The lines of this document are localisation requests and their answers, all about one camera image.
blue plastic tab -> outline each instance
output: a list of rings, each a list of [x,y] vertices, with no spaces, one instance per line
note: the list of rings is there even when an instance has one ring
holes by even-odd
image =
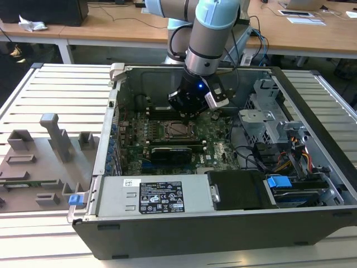
[[[69,198],[69,205],[84,205],[84,196],[80,194],[73,194]]]
[[[287,176],[271,176],[267,179],[270,188],[292,187],[292,184]]]

table leg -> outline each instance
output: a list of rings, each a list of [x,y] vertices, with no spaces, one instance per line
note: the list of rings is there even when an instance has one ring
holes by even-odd
[[[253,55],[253,53],[245,50],[242,55],[242,60],[240,61],[240,66],[250,66]]]
[[[9,50],[7,49],[6,42],[0,42],[0,52],[2,54],[9,54]]]
[[[57,46],[60,49],[63,63],[64,64],[73,64],[74,60],[72,57],[72,51],[71,51],[71,47],[68,44],[67,40],[65,40],[65,39],[58,40]]]
[[[300,56],[299,57],[299,60],[297,61],[297,66],[298,67],[303,67],[304,63],[305,63],[305,60],[307,59],[307,57],[304,57],[304,56]]]

cable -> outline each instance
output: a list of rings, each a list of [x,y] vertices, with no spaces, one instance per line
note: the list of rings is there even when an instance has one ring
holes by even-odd
[[[248,169],[248,168],[249,168],[249,167],[248,167],[248,158],[249,158],[250,156],[253,156],[253,157],[254,157],[253,154],[247,155],[247,158],[246,158],[246,160],[245,160],[245,169]]]
[[[237,41],[236,41],[236,39],[235,39],[233,29],[230,30],[230,32],[231,32],[232,37],[233,37],[235,52],[237,52],[237,64],[236,64],[236,67],[238,67],[238,65],[239,65],[239,50],[238,50],[238,46],[237,46]]]
[[[102,6],[132,6],[133,4],[129,4],[129,5],[118,5],[115,3],[104,3],[104,2],[87,2],[88,4],[100,4]]]
[[[274,10],[272,10],[270,7],[265,6],[265,4],[262,4],[262,5],[260,6],[260,8],[261,8],[261,9],[267,8],[267,9],[269,9],[271,12],[273,12],[275,16],[278,16],[278,17],[287,17],[287,16],[288,16],[288,15],[276,14]]]
[[[334,14],[333,12],[330,12],[332,15],[336,16],[337,18],[340,18],[341,20],[344,20],[344,21],[349,21],[349,20],[354,20],[353,18],[342,18],[341,16],[339,15],[336,15]]]
[[[130,7],[130,6],[132,6],[132,5],[133,5],[133,4],[129,4],[129,5],[127,5],[127,6],[116,5],[116,6],[96,6],[96,7],[93,7],[93,6],[88,5],[88,7],[90,7],[90,8],[101,8],[101,7],[111,8],[111,7]]]
[[[269,51],[269,48],[270,48],[270,43],[269,43],[269,40],[265,37],[265,36],[262,36],[265,40],[267,40],[267,43],[268,43],[268,48],[267,48],[267,55],[268,55],[268,51]]]
[[[7,36],[7,34],[4,32],[4,30],[0,27],[1,32],[5,35],[6,38],[8,38],[9,42],[13,44],[12,40],[10,37]]]
[[[283,170],[284,168],[286,168],[287,166],[289,166],[290,164],[291,164],[291,161],[289,160],[289,161],[285,162],[284,164],[282,164],[281,166],[279,166],[278,168],[276,168],[274,170],[274,172],[279,172],[279,171]]]
[[[157,27],[157,26],[154,26],[154,25],[150,25],[144,21],[141,21],[141,20],[138,20],[137,18],[114,18],[112,15],[110,15],[103,7],[100,7],[109,17],[112,18],[112,21],[118,21],[118,20],[136,20],[136,21],[139,21],[141,23],[144,23],[146,24],[147,26],[149,27],[153,27],[153,28],[156,28],[156,29],[165,29],[167,27]]]
[[[228,50],[226,48],[224,48],[224,51],[226,52],[229,60],[232,62],[233,64],[233,69],[235,71],[235,76],[237,77],[237,89],[239,88],[239,73],[238,73],[238,63],[236,64],[232,58],[232,56],[229,54]]]
[[[170,42],[168,43],[168,48],[170,49],[171,54],[173,56],[179,56],[180,58],[184,58],[184,56],[180,56],[178,52],[174,52],[174,50],[172,49],[172,40],[175,37],[175,35],[177,34],[177,32],[179,30],[181,30],[181,29],[184,29],[184,28],[193,28],[193,25],[192,24],[189,24],[189,25],[186,24],[186,25],[182,25],[182,26],[176,28],[173,31],[172,35],[171,35]]]
[[[250,16],[249,18],[256,18],[257,19],[257,21],[258,21],[258,32],[260,34],[261,31],[260,31],[260,20],[259,20],[259,18],[257,16]],[[260,47],[259,47],[258,51],[255,53],[255,55],[252,57],[252,60],[255,59],[255,57],[259,54],[259,52],[261,51],[261,49],[263,47],[263,43],[262,43],[262,40],[260,38],[259,38],[259,41],[260,41]]]
[[[263,36],[260,34],[260,32],[258,32],[257,30],[254,29],[253,31],[255,31],[255,33],[258,35],[259,39],[261,40],[261,42],[262,42],[263,45],[264,45],[263,57],[262,57],[262,60],[261,60],[260,63],[259,63],[259,66],[261,66],[261,64],[263,63],[263,59],[264,59],[265,55],[267,54],[265,37],[263,37]]]
[[[327,10],[328,11],[330,11],[330,10],[332,10],[332,11],[335,11],[335,12],[338,12],[339,14],[337,14],[338,16],[341,16],[342,15],[342,12],[340,12],[340,11],[338,11],[338,10],[334,10],[334,9],[332,9],[332,8],[327,8]]]
[[[252,164],[254,164],[255,166],[258,166],[257,162],[253,161],[252,159],[249,159],[248,156],[244,156],[240,152],[237,151],[237,149],[239,149],[239,148],[246,148],[246,147],[248,147],[248,146],[238,146],[238,147],[236,147],[235,149],[236,149],[237,155],[239,155],[241,158],[245,159],[247,162],[249,161]]]

floor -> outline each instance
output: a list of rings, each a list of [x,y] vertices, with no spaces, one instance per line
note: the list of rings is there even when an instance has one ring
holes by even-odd
[[[33,62],[61,63],[59,52],[53,45],[32,45],[33,52],[26,57],[24,63],[16,63],[6,55],[0,57],[0,105],[4,103],[13,89],[22,79]],[[111,64],[114,62],[160,64],[166,56],[163,49],[136,49],[131,47],[96,47],[75,46],[73,58],[77,64]],[[357,77],[344,80],[334,75],[338,59],[309,58],[302,68],[296,66],[297,59],[286,56],[280,60],[282,69],[317,70],[322,76],[342,94],[347,102],[353,100],[357,93]]]

warning label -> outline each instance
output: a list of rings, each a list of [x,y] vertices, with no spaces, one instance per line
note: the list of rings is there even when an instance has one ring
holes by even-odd
[[[185,212],[181,182],[140,183],[139,212],[141,214]]]

